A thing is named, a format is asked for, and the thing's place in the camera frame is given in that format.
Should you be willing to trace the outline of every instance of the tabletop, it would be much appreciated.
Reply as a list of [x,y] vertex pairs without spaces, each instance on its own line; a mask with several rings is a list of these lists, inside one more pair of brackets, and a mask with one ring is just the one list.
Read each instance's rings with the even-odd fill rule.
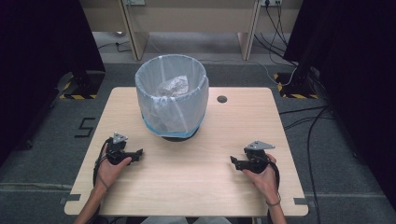
[[[218,101],[227,98],[226,103]],[[103,199],[104,216],[263,217],[267,205],[248,177],[235,170],[230,156],[246,160],[244,147],[260,140],[276,157],[279,193],[285,216],[305,216],[306,204],[286,135],[271,90],[209,88],[205,118],[197,133],[172,142],[152,133],[142,120],[135,88],[115,88],[64,211],[77,215],[90,196],[92,170],[102,144],[114,132],[127,135],[125,151],[144,149],[141,160],[127,166]]]

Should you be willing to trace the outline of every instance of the bin rim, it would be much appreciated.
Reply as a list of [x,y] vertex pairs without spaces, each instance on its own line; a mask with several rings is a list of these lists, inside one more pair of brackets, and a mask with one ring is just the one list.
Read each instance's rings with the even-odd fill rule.
[[[191,59],[193,62],[197,63],[199,67],[201,67],[201,68],[203,69],[203,71],[205,72],[205,73],[204,73],[204,78],[202,78],[202,79],[200,80],[199,85],[198,85],[196,88],[194,88],[192,91],[188,92],[187,94],[183,94],[183,95],[180,95],[180,96],[177,96],[177,97],[170,97],[170,96],[154,96],[154,95],[148,94],[148,93],[144,90],[144,88],[143,88],[143,86],[142,86],[142,84],[141,84],[141,82],[140,82],[140,80],[139,80],[139,78],[138,78],[138,74],[141,73],[142,70],[143,70],[146,66],[149,66],[150,63],[152,63],[152,62],[154,62],[154,61],[157,61],[157,60],[160,60],[161,58],[168,58],[168,57],[183,57],[183,58],[186,58],[186,59]],[[204,65],[203,65],[201,62],[199,62],[198,60],[196,60],[196,59],[194,59],[194,58],[192,58],[192,57],[190,57],[190,56],[183,55],[183,54],[165,54],[165,55],[160,55],[160,56],[157,56],[157,57],[155,57],[155,58],[153,58],[153,59],[150,59],[150,60],[148,60],[147,62],[143,63],[142,66],[140,66],[140,68],[137,70],[137,72],[136,72],[136,74],[135,74],[135,76],[134,76],[134,84],[136,85],[136,89],[137,89],[138,91],[140,91],[145,97],[149,97],[149,98],[154,99],[154,100],[157,100],[157,99],[158,99],[158,100],[159,100],[159,99],[171,100],[171,98],[174,98],[174,99],[176,99],[176,100],[183,100],[184,98],[186,98],[186,97],[188,97],[188,96],[191,96],[191,95],[196,94],[196,93],[198,92],[198,90],[201,90],[201,89],[203,88],[203,86],[205,85],[205,82],[206,82],[206,81],[208,81],[208,79],[207,79],[207,76],[206,76],[206,70],[205,70]]]

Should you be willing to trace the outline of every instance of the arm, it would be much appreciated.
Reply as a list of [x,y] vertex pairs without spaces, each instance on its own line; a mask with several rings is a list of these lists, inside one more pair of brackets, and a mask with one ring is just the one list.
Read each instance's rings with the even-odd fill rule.
[[[276,159],[273,156],[270,154],[267,154],[267,156],[273,163],[276,162]],[[254,174],[249,170],[243,170],[242,172],[250,177],[256,188],[264,195],[272,221],[275,224],[286,223],[282,207],[280,206],[280,199],[277,195],[275,172],[271,165],[268,165],[260,174]]]
[[96,177],[95,187],[92,189],[90,198],[85,203],[81,212],[74,221],[75,224],[87,223],[99,207],[100,202],[105,197],[108,188],[119,177],[122,169],[132,160],[132,158],[125,158],[120,164],[113,165],[108,159],[105,159],[100,164],[98,174]]

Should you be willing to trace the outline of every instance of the hand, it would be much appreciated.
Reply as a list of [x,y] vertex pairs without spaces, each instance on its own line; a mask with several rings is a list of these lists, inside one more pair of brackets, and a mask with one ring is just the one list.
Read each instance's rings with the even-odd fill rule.
[[[107,145],[104,148],[103,155],[106,154]],[[111,185],[114,184],[116,179],[119,177],[123,168],[131,162],[132,158],[128,157],[125,158],[122,162],[117,165],[113,165],[110,161],[106,158],[104,159],[99,166],[99,170],[96,177],[95,187],[99,189],[103,189],[104,191],[108,190]]]
[[[266,153],[266,155],[271,162],[276,163],[276,159],[272,155],[268,153]],[[253,184],[264,195],[264,198],[268,203],[277,203],[279,201],[277,196],[275,171],[271,165],[267,165],[265,170],[260,174],[255,174],[249,170],[243,170],[242,172],[250,177]]]

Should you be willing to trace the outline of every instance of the trash bag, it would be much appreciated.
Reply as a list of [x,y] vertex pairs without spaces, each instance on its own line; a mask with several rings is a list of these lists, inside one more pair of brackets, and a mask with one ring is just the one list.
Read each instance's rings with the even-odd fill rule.
[[144,63],[135,77],[146,126],[162,137],[189,138],[204,119],[209,80],[204,66],[185,55],[169,54]]

